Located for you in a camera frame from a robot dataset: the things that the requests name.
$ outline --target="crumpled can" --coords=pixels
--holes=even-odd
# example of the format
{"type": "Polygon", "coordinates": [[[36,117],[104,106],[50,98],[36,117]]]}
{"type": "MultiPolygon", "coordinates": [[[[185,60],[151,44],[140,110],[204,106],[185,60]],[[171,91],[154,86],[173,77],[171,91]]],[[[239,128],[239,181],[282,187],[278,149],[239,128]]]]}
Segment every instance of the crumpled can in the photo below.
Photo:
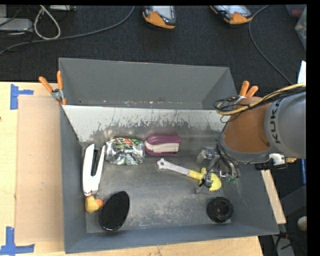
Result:
{"type": "Polygon", "coordinates": [[[145,145],[135,138],[117,137],[106,143],[105,159],[111,164],[136,166],[145,160],[145,145]]]}

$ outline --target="wrench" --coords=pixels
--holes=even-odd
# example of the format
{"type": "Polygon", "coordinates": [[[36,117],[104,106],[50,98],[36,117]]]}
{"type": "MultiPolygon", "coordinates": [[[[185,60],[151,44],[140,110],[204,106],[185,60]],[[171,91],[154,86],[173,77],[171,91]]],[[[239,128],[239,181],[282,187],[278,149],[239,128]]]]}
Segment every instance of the wrench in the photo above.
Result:
{"type": "Polygon", "coordinates": [[[210,180],[212,181],[212,186],[209,189],[210,191],[218,190],[222,185],[221,180],[219,179],[219,177],[215,173],[210,173],[210,175],[208,176],[208,172],[205,167],[201,168],[201,172],[198,172],[195,170],[181,167],[179,165],[175,165],[173,163],[170,163],[170,162],[164,160],[163,158],[161,158],[156,163],[157,163],[159,169],[168,169],[168,170],[180,173],[180,174],[184,174],[190,178],[199,180],[199,183],[202,183],[203,179],[210,178],[210,180]]]}

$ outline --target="blue tape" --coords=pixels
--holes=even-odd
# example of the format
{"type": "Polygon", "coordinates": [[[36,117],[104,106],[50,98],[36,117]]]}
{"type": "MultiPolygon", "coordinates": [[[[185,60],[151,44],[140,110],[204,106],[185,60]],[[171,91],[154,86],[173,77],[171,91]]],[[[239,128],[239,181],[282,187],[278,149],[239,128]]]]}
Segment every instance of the blue tape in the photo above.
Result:
{"type": "Polygon", "coordinates": [[[0,255],[15,256],[16,254],[33,253],[35,244],[26,246],[16,246],[15,244],[15,229],[7,226],[5,228],[5,245],[0,248],[0,255]]]}
{"type": "Polygon", "coordinates": [[[29,89],[19,90],[18,86],[11,84],[11,94],[10,94],[10,109],[18,109],[18,96],[19,95],[33,95],[34,91],[29,89]]]}

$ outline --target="black cable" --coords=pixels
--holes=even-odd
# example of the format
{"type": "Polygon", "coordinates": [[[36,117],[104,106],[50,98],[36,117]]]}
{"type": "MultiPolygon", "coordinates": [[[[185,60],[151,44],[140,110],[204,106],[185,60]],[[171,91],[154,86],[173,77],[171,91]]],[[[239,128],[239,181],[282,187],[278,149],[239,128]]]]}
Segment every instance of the black cable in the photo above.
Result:
{"type": "Polygon", "coordinates": [[[213,106],[215,107],[216,110],[218,110],[220,112],[229,111],[230,108],[233,109],[235,106],[241,106],[241,107],[247,106],[248,108],[246,108],[246,109],[244,109],[244,110],[239,112],[239,113],[243,113],[244,111],[255,109],[255,108],[261,107],[263,105],[266,105],[266,104],[269,104],[269,103],[272,103],[272,102],[276,102],[276,101],[282,100],[284,98],[287,98],[287,97],[290,97],[290,96],[293,96],[293,95],[304,93],[306,91],[307,91],[307,87],[304,86],[304,87],[291,88],[289,90],[284,90],[284,91],[282,91],[280,93],[272,92],[272,93],[269,94],[268,98],[263,99],[261,102],[259,102],[256,105],[253,105],[253,106],[250,106],[249,104],[241,104],[241,103],[230,104],[230,103],[232,103],[232,102],[237,100],[235,97],[230,97],[230,98],[226,98],[226,99],[217,100],[213,104],[213,106]]]}
{"type": "Polygon", "coordinates": [[[266,57],[266,55],[264,55],[264,53],[259,49],[259,47],[258,47],[257,43],[255,42],[255,40],[254,40],[254,38],[253,38],[253,36],[252,36],[252,33],[251,33],[251,23],[252,23],[252,21],[254,21],[254,20],[255,20],[254,18],[255,18],[259,13],[261,13],[263,10],[265,10],[268,6],[269,6],[269,4],[266,5],[265,7],[261,8],[260,10],[258,10],[258,11],[252,16],[252,20],[250,20],[250,22],[249,22],[249,34],[250,34],[250,38],[251,38],[251,41],[253,42],[255,48],[260,52],[260,54],[265,58],[265,60],[266,60],[267,62],[269,62],[269,64],[270,64],[272,67],[274,67],[274,68],[279,72],[279,74],[282,75],[282,76],[290,83],[290,85],[293,85],[293,83],[289,80],[289,78],[287,78],[287,77],[285,76],[285,74],[283,74],[283,73],[266,57]]]}
{"type": "Polygon", "coordinates": [[[43,43],[43,42],[52,42],[52,41],[58,41],[58,40],[87,37],[87,36],[90,36],[90,35],[93,35],[93,34],[97,34],[97,33],[100,33],[100,32],[104,32],[104,31],[113,29],[113,28],[121,25],[122,23],[124,23],[130,17],[130,15],[134,11],[134,9],[135,9],[135,5],[132,7],[130,13],[123,20],[121,20],[120,22],[118,22],[118,23],[116,23],[114,25],[111,25],[111,26],[108,26],[108,27],[105,27],[105,28],[102,28],[102,29],[98,29],[98,30],[95,30],[95,31],[92,31],[92,32],[83,33],[83,34],[76,34],[76,35],[70,35],[70,36],[59,37],[59,38],[54,38],[54,39],[46,39],[46,40],[34,40],[34,41],[22,42],[22,43],[14,44],[14,45],[11,45],[11,46],[7,47],[5,50],[0,51],[0,56],[5,52],[10,51],[12,48],[19,47],[19,46],[26,45],[26,44],[36,44],[36,43],[43,43]]]}

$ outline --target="purple stapler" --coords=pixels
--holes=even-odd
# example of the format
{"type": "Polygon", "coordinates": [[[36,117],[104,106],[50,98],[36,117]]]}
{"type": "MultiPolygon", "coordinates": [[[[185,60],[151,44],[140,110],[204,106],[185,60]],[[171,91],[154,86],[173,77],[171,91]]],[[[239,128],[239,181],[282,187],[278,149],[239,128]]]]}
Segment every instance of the purple stapler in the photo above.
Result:
{"type": "Polygon", "coordinates": [[[145,152],[156,157],[177,157],[180,143],[179,135],[153,135],[144,142],[145,152]]]}

